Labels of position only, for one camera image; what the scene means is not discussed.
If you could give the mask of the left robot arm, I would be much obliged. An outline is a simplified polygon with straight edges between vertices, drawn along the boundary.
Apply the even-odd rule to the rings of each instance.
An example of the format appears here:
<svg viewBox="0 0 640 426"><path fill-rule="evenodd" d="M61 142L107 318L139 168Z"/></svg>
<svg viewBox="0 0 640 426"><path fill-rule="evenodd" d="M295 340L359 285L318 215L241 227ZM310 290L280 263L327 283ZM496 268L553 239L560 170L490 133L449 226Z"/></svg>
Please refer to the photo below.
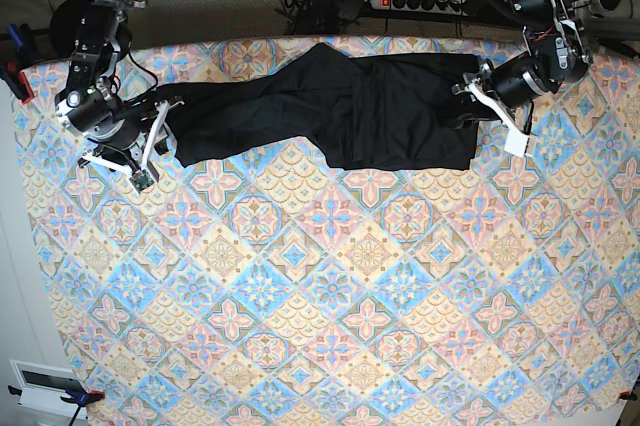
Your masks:
<svg viewBox="0 0 640 426"><path fill-rule="evenodd" d="M555 93L580 80L593 62L578 0L487 0L523 27L525 52L503 65L488 66L481 90L509 109Z"/></svg>

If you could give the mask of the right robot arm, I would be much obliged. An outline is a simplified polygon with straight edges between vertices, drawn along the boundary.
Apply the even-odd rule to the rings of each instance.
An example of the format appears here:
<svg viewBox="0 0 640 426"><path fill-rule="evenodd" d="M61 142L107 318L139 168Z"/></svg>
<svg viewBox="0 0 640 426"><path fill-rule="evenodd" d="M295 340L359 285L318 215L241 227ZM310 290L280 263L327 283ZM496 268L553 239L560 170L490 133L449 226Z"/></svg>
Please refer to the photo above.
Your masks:
<svg viewBox="0 0 640 426"><path fill-rule="evenodd" d="M124 164L141 158L144 119L119 96L116 69L131 50L129 13L147 0L67 0L55 11L50 38L69 62L64 89L55 99L62 126L87 138L94 156Z"/></svg>

